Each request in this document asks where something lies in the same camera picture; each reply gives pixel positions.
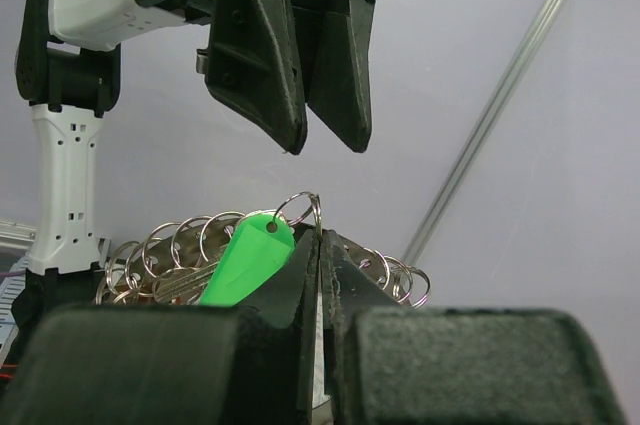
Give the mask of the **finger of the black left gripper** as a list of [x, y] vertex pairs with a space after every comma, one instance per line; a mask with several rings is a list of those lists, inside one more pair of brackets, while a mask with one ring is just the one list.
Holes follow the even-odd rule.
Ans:
[[301, 152], [307, 115], [291, 0], [212, 0], [204, 80], [284, 151]]
[[355, 153], [372, 134], [369, 45], [376, 0], [291, 0], [305, 102]]

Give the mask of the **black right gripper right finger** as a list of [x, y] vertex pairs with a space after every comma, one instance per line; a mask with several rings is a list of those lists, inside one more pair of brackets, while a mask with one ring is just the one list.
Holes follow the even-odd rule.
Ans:
[[582, 324], [549, 308], [413, 309], [327, 230], [320, 248], [326, 389], [337, 424], [621, 424]]

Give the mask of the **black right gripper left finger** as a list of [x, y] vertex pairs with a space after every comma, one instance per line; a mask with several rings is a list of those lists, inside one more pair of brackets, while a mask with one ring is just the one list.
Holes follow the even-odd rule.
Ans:
[[234, 307], [73, 305], [36, 328], [5, 424], [307, 424], [319, 243]]

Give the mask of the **grey disc with key rings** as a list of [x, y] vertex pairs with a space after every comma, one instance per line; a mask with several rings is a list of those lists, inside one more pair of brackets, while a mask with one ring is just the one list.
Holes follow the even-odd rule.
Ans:
[[[282, 271], [304, 233], [322, 242], [321, 202], [289, 218], [285, 207], [196, 215], [122, 243], [105, 262], [94, 302], [234, 306]], [[418, 309], [432, 282], [418, 267], [344, 237], [320, 251], [314, 292], [331, 310], [381, 301]]]

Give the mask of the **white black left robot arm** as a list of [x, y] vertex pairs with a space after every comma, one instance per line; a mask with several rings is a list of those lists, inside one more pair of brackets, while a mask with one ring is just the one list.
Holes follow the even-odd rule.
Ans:
[[372, 133], [369, 43], [376, 0], [26, 0], [15, 75], [41, 147], [42, 217], [19, 321], [85, 300], [100, 253], [96, 146], [117, 103], [121, 46], [205, 25], [196, 69], [211, 96], [298, 154], [316, 115], [347, 147]]

